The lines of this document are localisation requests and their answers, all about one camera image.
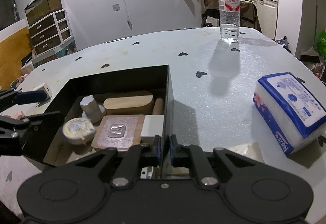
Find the white plastic divided tray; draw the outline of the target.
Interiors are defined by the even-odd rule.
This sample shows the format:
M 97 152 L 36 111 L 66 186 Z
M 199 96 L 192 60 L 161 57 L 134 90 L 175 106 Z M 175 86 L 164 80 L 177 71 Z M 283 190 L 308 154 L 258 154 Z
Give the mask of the white plastic divided tray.
M 155 176 L 154 167 L 144 167 L 141 169 L 141 179 L 152 179 Z

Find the white charger adapter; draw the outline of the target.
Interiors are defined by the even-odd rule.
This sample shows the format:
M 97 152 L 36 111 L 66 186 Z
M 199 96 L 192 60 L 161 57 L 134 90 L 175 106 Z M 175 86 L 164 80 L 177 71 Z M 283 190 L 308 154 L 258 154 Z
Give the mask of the white charger adapter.
M 37 87 L 34 87 L 33 91 L 44 91 L 46 93 L 47 99 L 51 98 L 53 95 L 52 90 L 46 82 L 38 85 Z

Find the white rectangular block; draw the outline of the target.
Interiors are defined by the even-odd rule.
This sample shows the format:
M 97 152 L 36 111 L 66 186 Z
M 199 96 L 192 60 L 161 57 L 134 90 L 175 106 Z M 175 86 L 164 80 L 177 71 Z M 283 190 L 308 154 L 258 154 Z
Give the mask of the white rectangular block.
M 141 142 L 151 144 L 155 135 L 162 136 L 164 115 L 146 115 L 141 130 Z

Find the brown square coaster pack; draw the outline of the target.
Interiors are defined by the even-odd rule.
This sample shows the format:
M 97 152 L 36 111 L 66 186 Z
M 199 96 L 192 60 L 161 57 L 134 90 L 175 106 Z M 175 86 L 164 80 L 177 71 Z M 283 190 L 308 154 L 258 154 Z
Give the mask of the brown square coaster pack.
M 127 151 L 141 142 L 145 115 L 106 115 L 103 117 L 92 141 L 96 151 L 117 148 Z

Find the oval wooden box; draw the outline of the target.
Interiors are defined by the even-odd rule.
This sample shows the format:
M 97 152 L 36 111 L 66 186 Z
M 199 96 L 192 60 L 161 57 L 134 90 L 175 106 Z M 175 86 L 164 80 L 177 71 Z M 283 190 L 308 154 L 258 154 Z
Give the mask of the oval wooden box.
M 108 115 L 151 114 L 153 95 L 107 98 L 103 106 Z

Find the black cardboard box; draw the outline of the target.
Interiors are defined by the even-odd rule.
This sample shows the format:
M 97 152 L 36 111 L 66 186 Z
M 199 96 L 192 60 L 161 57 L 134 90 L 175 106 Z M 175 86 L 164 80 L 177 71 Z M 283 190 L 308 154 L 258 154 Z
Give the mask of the black cardboard box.
M 72 145 L 62 133 L 66 122 L 74 118 L 82 118 L 80 102 L 83 97 L 93 95 L 98 104 L 103 106 L 107 98 L 153 95 L 154 102 L 158 98 L 164 100 L 164 128 L 161 137 L 161 162 L 164 160 L 164 142 L 169 135 L 171 122 L 169 110 L 172 107 L 172 85 L 170 69 L 167 65 L 135 68 L 128 70 L 103 72 L 95 75 L 73 78 L 52 97 L 45 113 L 61 112 L 61 125 L 53 137 L 49 147 L 41 155 L 27 157 L 36 164 L 51 167 L 62 166 L 97 152 L 90 141 L 87 145 Z

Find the round white tape measure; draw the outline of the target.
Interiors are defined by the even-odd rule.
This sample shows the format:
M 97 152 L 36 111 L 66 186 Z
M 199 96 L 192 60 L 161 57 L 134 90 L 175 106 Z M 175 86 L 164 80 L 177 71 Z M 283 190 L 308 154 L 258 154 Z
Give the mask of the round white tape measure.
M 96 130 L 87 118 L 74 118 L 62 127 L 62 133 L 72 145 L 87 145 L 93 140 Z

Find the white knob-top jar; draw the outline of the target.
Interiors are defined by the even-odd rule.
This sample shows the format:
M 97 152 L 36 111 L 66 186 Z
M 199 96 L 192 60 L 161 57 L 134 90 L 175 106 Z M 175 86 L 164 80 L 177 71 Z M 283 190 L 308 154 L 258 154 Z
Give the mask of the white knob-top jar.
M 104 106 L 97 103 L 93 95 L 83 97 L 80 102 L 82 117 L 88 119 L 92 124 L 98 123 L 106 115 Z

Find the wooden cylinder roller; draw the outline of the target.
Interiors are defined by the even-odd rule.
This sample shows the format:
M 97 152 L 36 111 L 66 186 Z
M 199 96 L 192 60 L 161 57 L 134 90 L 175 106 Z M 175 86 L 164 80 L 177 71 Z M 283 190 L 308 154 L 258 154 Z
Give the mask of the wooden cylinder roller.
M 162 98 L 156 99 L 152 115 L 163 115 L 164 114 L 164 100 Z

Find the white drawer cabinet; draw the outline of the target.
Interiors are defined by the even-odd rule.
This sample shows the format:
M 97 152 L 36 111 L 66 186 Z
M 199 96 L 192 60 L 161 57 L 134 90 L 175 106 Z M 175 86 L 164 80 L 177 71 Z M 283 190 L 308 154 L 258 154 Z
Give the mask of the white drawer cabinet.
M 52 12 L 28 27 L 30 42 L 39 55 L 49 49 L 61 47 L 73 39 L 66 11 Z

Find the glass terrarium tank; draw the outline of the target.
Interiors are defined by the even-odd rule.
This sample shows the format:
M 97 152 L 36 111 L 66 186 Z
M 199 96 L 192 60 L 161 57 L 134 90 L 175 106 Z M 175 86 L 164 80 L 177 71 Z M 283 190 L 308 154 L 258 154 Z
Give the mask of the glass terrarium tank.
M 34 0 L 24 9 L 28 26 L 58 10 L 62 10 L 61 0 Z

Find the blue white tissue pack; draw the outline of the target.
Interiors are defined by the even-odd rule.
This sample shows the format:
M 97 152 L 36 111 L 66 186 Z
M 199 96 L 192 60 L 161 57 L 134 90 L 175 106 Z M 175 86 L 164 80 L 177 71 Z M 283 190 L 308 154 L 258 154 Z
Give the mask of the blue white tissue pack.
M 325 132 L 323 104 L 290 72 L 258 79 L 253 102 L 287 156 Z

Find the clear plastic water bottle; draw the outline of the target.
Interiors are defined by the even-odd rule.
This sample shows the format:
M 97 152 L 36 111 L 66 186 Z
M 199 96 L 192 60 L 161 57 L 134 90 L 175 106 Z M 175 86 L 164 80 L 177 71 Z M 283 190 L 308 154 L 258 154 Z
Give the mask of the clear plastic water bottle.
M 240 0 L 219 0 L 221 38 L 227 43 L 238 41 L 240 28 Z

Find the white kitchen counter cabinet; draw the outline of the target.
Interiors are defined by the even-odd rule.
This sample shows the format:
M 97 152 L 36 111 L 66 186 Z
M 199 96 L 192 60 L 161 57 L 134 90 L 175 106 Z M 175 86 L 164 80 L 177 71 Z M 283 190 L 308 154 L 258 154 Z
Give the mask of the white kitchen counter cabinet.
M 270 39 L 275 39 L 277 26 L 277 0 L 247 0 L 252 2 L 257 9 L 257 16 L 262 34 Z

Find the green plastic bag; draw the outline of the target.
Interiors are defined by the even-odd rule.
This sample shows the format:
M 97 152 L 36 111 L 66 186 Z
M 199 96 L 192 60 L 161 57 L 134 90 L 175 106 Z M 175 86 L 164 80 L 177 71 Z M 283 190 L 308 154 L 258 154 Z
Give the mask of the green plastic bag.
M 319 53 L 319 55 L 326 57 L 326 31 L 323 30 L 318 38 L 318 41 L 316 43 L 316 49 Z

